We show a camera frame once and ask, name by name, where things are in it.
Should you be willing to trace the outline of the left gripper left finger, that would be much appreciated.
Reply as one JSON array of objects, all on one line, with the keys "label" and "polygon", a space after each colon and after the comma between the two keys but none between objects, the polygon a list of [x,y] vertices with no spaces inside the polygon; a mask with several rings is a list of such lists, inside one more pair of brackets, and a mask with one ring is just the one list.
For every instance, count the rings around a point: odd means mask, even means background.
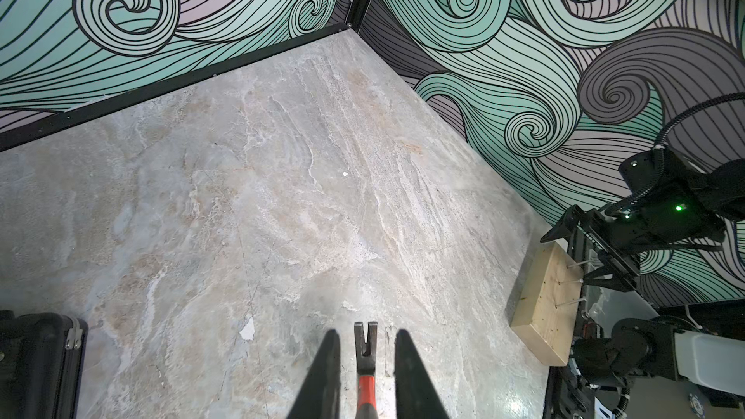
[{"label": "left gripper left finger", "polygon": [[341,342],[329,330],[316,352],[287,419],[339,419],[341,397]]}]

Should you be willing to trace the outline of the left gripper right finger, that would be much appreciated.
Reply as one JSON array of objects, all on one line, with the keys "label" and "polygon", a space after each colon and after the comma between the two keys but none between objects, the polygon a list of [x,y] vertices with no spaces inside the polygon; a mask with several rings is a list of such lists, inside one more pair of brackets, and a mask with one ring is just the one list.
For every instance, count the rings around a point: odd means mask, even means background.
[{"label": "left gripper right finger", "polygon": [[395,389],[398,419],[449,418],[407,330],[396,336]]}]

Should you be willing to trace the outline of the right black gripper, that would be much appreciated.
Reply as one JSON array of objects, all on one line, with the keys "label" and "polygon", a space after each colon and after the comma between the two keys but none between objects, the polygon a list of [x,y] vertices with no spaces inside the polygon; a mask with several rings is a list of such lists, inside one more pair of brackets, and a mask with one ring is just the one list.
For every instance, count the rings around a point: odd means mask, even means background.
[{"label": "right black gripper", "polygon": [[579,229],[593,244],[599,267],[582,277],[584,286],[605,288],[628,293],[638,290],[640,261],[624,254],[611,244],[607,227],[609,222],[597,209],[583,211],[578,206],[566,209],[552,228],[541,237],[541,243],[568,240]]}]

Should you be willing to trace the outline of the claw hammer orange black handle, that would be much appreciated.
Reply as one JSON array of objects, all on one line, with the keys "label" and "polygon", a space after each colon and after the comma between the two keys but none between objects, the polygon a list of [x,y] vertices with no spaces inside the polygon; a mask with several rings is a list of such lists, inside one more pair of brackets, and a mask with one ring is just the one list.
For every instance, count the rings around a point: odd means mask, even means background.
[{"label": "claw hammer orange black handle", "polygon": [[356,419],[378,419],[376,408],[376,345],[378,324],[354,323],[355,359],[357,373]]}]

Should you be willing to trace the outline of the wooden block with nails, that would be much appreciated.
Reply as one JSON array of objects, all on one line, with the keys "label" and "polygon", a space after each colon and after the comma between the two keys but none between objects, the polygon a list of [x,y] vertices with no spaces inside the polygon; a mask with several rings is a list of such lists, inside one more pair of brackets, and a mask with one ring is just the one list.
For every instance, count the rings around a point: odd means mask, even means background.
[{"label": "wooden block with nails", "polygon": [[516,305],[510,328],[547,367],[563,367],[570,359],[578,305],[558,304],[581,297],[581,287],[558,287],[556,281],[582,279],[583,268],[556,242],[539,247]]}]

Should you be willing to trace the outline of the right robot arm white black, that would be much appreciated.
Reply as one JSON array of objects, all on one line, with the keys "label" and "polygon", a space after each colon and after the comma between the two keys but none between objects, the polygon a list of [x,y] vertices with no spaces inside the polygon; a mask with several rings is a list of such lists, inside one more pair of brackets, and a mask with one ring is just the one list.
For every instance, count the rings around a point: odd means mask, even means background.
[{"label": "right robot arm white black", "polygon": [[[744,218],[744,162],[736,159],[704,173],[672,149],[667,136],[695,114],[743,99],[741,92],[726,94],[675,116],[652,149],[620,165],[629,197],[590,211],[572,206],[541,240],[567,239],[581,231],[601,261],[599,269],[584,275],[583,284],[620,292],[638,287],[644,253],[721,250],[728,224]],[[627,388],[634,376],[661,376],[744,395],[743,341],[657,318],[625,318],[607,338],[578,339],[572,360],[580,376],[599,387]]]}]

